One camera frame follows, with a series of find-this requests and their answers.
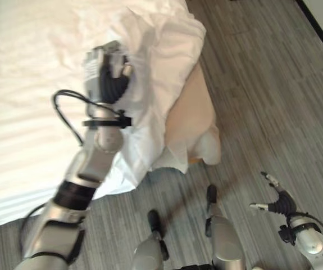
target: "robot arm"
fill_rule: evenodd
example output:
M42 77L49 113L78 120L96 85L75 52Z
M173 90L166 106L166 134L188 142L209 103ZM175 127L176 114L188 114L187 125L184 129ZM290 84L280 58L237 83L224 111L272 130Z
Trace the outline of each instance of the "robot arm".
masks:
M312 270L323 270L323 235L318 225L310 218L316 221L318 219L309 214L297 212L295 201L281 187L279 181L267 173L262 172L261 174L268 180L269 185L278 192L279 199L270 204L253 203L250 204L250 207L285 215L288 225L280 226L281 239L294 245L311 263Z
M87 107L90 119L84 122L88 127L85 141L78 136L82 148L54 198L47 202L34 223L22 249L23 261L16 270L65 270L79 255L85 234L83 220L89 204L122 147L120 128L131 125L131 119L112 109L127 89L131 75L131 66L123 57L120 76L112 76L110 61L114 54L121 55L117 42L97 47L87 54L85 86L89 99L83 98L90 101ZM71 93L59 91L54 100L57 95Z

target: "wooden floor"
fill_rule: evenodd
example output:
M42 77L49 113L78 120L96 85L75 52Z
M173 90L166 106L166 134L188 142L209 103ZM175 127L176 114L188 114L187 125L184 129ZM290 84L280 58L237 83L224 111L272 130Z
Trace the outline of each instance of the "wooden floor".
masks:
M204 236L205 191L219 188L223 213L235 224L247 266L303 270L308 264L277 229L284 219L248 209L276 199L259 175L276 176L302 211L323 221L323 44L292 0L188 0L208 33L201 56L221 132L218 166L149 173L133 192L93 203L87 239L71 269L129 269L149 235L151 208L166 223L165 269L210 262ZM19 261L20 221L0 227L0 270Z

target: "black cable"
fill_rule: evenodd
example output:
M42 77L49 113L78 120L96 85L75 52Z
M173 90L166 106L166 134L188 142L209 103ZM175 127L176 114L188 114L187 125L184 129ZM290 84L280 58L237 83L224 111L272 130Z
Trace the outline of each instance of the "black cable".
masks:
M23 247L22 247L22 232L24 231L24 228L25 228L29 218L31 217L31 215L34 214L39 209L43 208L45 205L46 205L46 203L35 207L32 211L29 212L29 214L27 214L25 216L24 220L22 221L21 227L19 229L19 251L20 251L21 255L22 255L22 249L23 249Z
M64 114L62 113L62 111L59 109L59 104L57 102L58 96L67 96L67 97L73 97L73 98L77 98L78 100L82 100L87 104L91 104L94 105L96 107L101 107L104 108L106 110L111 111L112 113L122 116L122 113L119 111L115 111L112 108L109 108L107 106L104 106L102 104L98 104L95 103L93 101L91 101L90 99L88 99L87 97L83 96L82 94L72 91L72 90L66 90L66 89L62 89L57 91L52 98L52 102L53 102L53 107L56 110L57 114L59 115L59 117L61 118L61 120L69 127L69 129L72 131L72 133L74 134L74 136L76 137L78 143L80 146L82 146L84 144L83 139L81 138L80 134L75 130L75 128L70 124L70 122L66 119L66 117L64 116Z
M319 221L317 218L315 218L314 216L310 215L309 213L294 212L294 213L289 214L286 219L289 229L291 229L291 221L290 220L292 217L306 217L306 218L313 219L317 223L319 223L321 225L321 227L323 228L323 223L321 221Z

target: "bed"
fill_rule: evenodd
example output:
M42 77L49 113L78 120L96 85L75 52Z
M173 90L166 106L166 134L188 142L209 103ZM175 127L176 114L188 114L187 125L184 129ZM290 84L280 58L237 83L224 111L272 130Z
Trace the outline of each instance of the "bed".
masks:
M95 198L136 188L148 170L217 164L215 112L198 64L204 34L184 0L0 0L0 224L44 203L63 179L78 147L50 96L83 92L85 52L110 40L122 40L136 67L117 104L136 124L123 131L124 147ZM84 105L61 106L82 131Z

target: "white bed sheet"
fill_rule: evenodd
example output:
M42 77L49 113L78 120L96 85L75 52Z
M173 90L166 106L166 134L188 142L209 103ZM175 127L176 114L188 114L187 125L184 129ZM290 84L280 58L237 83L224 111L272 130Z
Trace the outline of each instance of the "white bed sheet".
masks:
M124 131L124 148L100 197L137 186L161 154L167 113L198 59L203 35L184 0L0 0L0 224L50 198L78 150L49 99L57 89L84 91L86 51L120 39L137 67L137 79L119 102L137 129ZM147 77L142 68L151 63ZM145 101L153 105L147 112ZM81 131L84 105L61 105Z

